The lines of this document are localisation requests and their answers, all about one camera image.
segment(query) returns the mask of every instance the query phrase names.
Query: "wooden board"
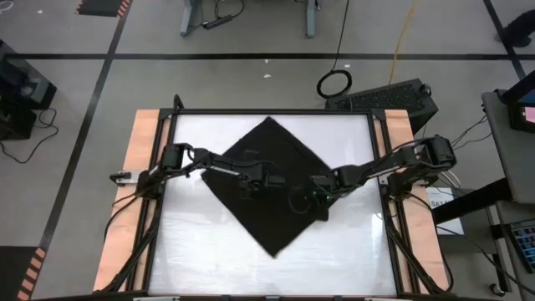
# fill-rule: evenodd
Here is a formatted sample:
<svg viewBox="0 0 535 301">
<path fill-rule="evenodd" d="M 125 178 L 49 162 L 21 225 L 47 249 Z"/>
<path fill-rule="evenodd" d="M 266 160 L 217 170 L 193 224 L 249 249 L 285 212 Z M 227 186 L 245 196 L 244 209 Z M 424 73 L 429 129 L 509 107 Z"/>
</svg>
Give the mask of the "wooden board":
<svg viewBox="0 0 535 301">
<path fill-rule="evenodd" d="M 138 110 L 126 151 L 123 169 L 126 171 L 143 171 L 149 167 L 150 153 L 155 139 L 159 110 Z M 117 189 L 116 200 L 133 193 L 135 186 L 127 185 Z M 112 214 L 119 210 L 127 201 L 114 206 Z M 99 271 L 94 281 L 94 290 L 102 289 L 110 283 L 120 271 L 132 253 L 135 230 L 140 216 L 141 200 L 134 202 L 122 211 L 111 224 L 108 231 Z"/>
<path fill-rule="evenodd" d="M 152 146 L 155 139 L 158 114 L 159 110 L 137 111 L 130 137 L 130 144 L 126 152 L 124 164 L 125 170 L 142 171 L 148 168 L 150 163 L 150 153 L 152 152 Z M 406 141 L 414 139 L 406 111 L 387 110 L 386 123 L 389 128 L 390 144 L 393 148 Z M 385 145 L 382 143 L 382 134 L 377 127 L 378 124 L 379 123 L 376 123 L 376 133 L 379 140 L 378 144 L 380 146 L 380 153 L 384 154 Z M 166 130 L 164 130 L 163 137 L 162 143 L 160 144 L 160 151 L 166 141 Z M 116 199 L 128 196 L 133 191 L 133 186 L 120 187 L 117 191 Z M 427 201 L 425 188 L 415 187 L 413 193 Z M 140 215 L 140 205 L 141 202 L 134 203 L 131 207 L 117 216 L 116 220 L 111 225 L 108 237 L 104 244 L 99 271 L 95 279 L 95 290 L 105 287 L 117 272 L 119 272 L 126 259 L 131 254 L 134 244 L 135 230 Z M 118 205 L 117 208 L 114 208 L 114 212 L 120 207 L 121 205 Z M 447 288 L 448 282 L 446 270 L 444 269 L 444 263 L 442 262 L 441 250 L 438 244 L 438 237 L 436 236 L 435 224 L 431 213 L 418 201 L 412 199 L 404 201 L 404 209 L 413 253 L 436 283 L 441 288 Z M 146 225 L 148 225 L 150 220 L 151 216 L 148 216 Z M 401 280 L 404 286 L 404 291 L 410 292 L 409 274 L 405 258 L 399 252 L 398 258 L 400 259 Z M 138 277 L 136 277 L 134 285 L 136 289 L 141 288 L 141 279 L 145 268 L 145 262 L 146 255 L 144 254 L 140 259 L 140 264 L 137 269 Z M 425 292 L 425 289 L 421 285 L 420 289 L 422 292 Z"/>
<path fill-rule="evenodd" d="M 392 148 L 414 139 L 407 111 L 386 110 L 385 113 Z M 429 203 L 424 187 L 414 186 L 412 193 Z M 431 212 L 414 198 L 404 200 L 403 208 L 409 229 L 412 252 L 427 273 L 435 280 L 436 284 L 446 289 L 448 287 L 448 279 Z M 404 285 L 404 289 L 406 292 L 410 292 L 410 287 L 406 288 Z M 426 292 L 421 283 L 420 291 L 422 293 Z"/>
</svg>

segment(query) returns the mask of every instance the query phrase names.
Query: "metal clamp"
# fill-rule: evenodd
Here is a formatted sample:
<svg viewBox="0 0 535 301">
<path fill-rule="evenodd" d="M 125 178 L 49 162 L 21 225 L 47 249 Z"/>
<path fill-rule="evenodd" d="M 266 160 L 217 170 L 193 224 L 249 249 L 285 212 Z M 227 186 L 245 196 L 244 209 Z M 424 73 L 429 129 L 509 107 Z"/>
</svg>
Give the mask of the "metal clamp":
<svg viewBox="0 0 535 301">
<path fill-rule="evenodd" d="M 141 171 L 119 171 L 110 175 L 110 180 L 117 186 L 122 187 L 126 184 L 137 184 Z"/>
</svg>

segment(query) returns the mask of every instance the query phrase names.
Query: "floor mat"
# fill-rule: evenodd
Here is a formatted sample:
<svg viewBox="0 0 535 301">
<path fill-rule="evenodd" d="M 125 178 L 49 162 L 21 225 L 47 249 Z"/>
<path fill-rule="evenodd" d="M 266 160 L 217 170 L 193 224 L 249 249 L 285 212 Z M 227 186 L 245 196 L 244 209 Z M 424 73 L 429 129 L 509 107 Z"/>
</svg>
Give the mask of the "floor mat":
<svg viewBox="0 0 535 301">
<path fill-rule="evenodd" d="M 288 204 L 290 187 L 302 185 L 311 175 L 323 174 L 329 167 L 272 118 L 266 118 L 223 155 L 242 160 L 245 150 L 257 151 L 260 161 L 275 163 L 286 177 L 287 188 L 255 192 L 251 199 L 244 200 L 235 176 L 205 171 L 202 178 L 264 250 L 275 257 L 314 222 L 310 215 L 292 212 Z"/>
<path fill-rule="evenodd" d="M 83 0 L 76 13 L 90 16 L 122 17 L 129 4 L 130 0 Z"/>
<path fill-rule="evenodd" d="M 7 298 L 4 300 L 16 300 L 19 292 L 31 295 L 34 283 L 27 276 L 28 267 L 32 260 L 36 247 L 0 247 L 0 292 Z"/>
</svg>

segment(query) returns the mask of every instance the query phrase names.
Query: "white label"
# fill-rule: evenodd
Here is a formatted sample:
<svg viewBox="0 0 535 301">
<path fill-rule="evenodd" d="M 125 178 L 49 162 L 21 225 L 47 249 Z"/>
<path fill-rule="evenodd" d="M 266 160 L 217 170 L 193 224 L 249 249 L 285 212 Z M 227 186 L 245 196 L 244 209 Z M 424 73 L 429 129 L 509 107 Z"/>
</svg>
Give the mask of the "white label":
<svg viewBox="0 0 535 301">
<path fill-rule="evenodd" d="M 239 176 L 240 175 L 239 172 L 229 171 L 229 170 L 226 170 L 226 169 L 222 169 L 221 167 L 210 166 L 210 169 L 213 169 L 214 171 L 225 172 L 227 174 L 231 174 L 231 175 L 234 175 L 234 176 Z"/>
<path fill-rule="evenodd" d="M 427 187 L 425 190 L 427 191 L 427 198 L 429 199 L 429 204 L 431 205 L 431 208 L 436 208 L 438 206 L 446 204 L 449 201 L 453 201 L 453 193 L 451 192 L 451 188 Z M 443 222 L 438 226 L 451 230 L 453 232 L 457 232 L 461 235 L 464 234 L 464 231 L 462 230 L 461 220 L 458 218 Z M 439 235 L 454 235 L 452 233 L 449 233 L 448 231 L 444 231 L 441 229 L 436 230 Z"/>
</svg>

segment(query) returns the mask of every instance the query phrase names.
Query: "orange striped tape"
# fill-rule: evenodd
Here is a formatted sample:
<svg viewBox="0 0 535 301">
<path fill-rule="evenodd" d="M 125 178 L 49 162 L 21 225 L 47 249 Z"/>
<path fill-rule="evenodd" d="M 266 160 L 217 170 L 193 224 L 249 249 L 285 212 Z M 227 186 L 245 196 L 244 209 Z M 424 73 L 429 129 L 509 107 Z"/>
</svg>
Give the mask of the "orange striped tape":
<svg viewBox="0 0 535 301">
<path fill-rule="evenodd" d="M 26 275 L 24 275 L 23 282 L 20 284 L 20 289 L 17 294 L 18 300 L 26 301 L 32 298 L 32 292 L 35 288 L 35 283 L 37 282 L 46 255 L 47 253 L 40 247 L 35 250 L 32 259 L 30 259 L 29 267 L 26 270 Z"/>
</svg>

